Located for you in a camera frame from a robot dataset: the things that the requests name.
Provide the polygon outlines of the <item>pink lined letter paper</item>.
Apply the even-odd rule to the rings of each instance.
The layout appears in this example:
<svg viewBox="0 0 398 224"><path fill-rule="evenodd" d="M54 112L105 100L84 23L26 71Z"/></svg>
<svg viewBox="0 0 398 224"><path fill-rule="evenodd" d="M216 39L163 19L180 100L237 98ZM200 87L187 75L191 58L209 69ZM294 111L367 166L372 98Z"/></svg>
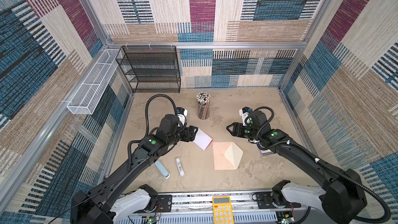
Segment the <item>pink lined letter paper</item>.
<svg viewBox="0 0 398 224"><path fill-rule="evenodd" d="M201 129L198 129L193 142L202 150L206 150L206 148L212 143L212 141L213 139L209 135L207 135Z"/></svg>

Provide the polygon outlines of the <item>pink paper envelope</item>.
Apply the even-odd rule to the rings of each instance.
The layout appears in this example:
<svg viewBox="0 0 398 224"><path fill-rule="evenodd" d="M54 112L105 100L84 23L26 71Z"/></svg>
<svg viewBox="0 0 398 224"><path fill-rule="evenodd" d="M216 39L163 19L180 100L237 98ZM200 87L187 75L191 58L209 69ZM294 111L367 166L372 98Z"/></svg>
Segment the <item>pink paper envelope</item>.
<svg viewBox="0 0 398 224"><path fill-rule="evenodd" d="M239 167L243 151L234 142L213 143L214 169L236 170Z"/></svg>

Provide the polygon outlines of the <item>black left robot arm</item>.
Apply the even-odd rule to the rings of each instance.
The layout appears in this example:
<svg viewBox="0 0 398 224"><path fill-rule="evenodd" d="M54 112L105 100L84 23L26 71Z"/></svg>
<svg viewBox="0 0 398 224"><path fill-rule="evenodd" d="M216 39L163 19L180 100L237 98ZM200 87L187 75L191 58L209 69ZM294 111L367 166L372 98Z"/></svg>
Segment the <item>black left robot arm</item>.
<svg viewBox="0 0 398 224"><path fill-rule="evenodd" d="M188 126L185 117L179 118L176 104L170 96L156 94L150 97L145 106L145 114L148 114L150 103L159 97L171 102L173 114L165 115L157 128L147 129L141 140L130 141L127 145L127 160L87 194L77 192L72 198L71 207L58 214L56 219L69 212L72 224L116 223L121 214L113 206L127 186L160 157L173 150L178 142L194 141L198 128ZM131 146L135 143L138 147L132 150Z"/></svg>

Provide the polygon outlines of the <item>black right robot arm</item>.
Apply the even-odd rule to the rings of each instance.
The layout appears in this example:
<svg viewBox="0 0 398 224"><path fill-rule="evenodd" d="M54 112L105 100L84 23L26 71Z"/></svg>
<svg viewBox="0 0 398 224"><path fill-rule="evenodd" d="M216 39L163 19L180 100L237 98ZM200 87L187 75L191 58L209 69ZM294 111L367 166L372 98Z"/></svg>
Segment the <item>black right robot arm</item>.
<svg viewBox="0 0 398 224"><path fill-rule="evenodd" d="M370 224L382 224L390 220L391 209L374 191L362 184L357 172L343 170L319 158L281 129L270 126L275 113L267 117L264 106L256 109L245 107L239 111L242 122L227 126L234 137L247 139L260 150L269 150L295 164L310 176L318 185L301 186L289 180L283 180L272 189L273 203L285 206L288 203L300 203L323 211L337 224L349 224L357 220ZM367 206L366 195L374 198L383 208L378 218L365 218L359 213Z"/></svg>

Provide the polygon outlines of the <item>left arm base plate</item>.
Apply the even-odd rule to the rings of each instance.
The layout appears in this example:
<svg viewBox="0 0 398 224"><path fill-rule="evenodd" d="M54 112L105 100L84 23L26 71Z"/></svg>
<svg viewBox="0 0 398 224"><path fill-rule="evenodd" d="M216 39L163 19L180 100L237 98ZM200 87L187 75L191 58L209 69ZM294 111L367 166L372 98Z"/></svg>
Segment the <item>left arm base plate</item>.
<svg viewBox="0 0 398 224"><path fill-rule="evenodd" d="M172 210L172 195L157 195L149 201L147 210L150 213L169 213Z"/></svg>

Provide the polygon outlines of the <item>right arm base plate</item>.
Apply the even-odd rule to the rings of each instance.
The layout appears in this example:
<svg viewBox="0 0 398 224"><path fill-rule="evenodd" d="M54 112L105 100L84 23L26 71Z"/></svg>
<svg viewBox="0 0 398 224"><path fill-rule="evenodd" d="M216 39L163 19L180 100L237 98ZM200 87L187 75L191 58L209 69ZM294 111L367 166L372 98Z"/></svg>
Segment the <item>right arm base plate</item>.
<svg viewBox="0 0 398 224"><path fill-rule="evenodd" d="M277 209L277 208L300 208L301 204L299 203L290 203L287 202L284 198L280 202L277 202L272 197L271 191L260 191L255 192L252 195L252 199L257 202L259 209Z"/></svg>

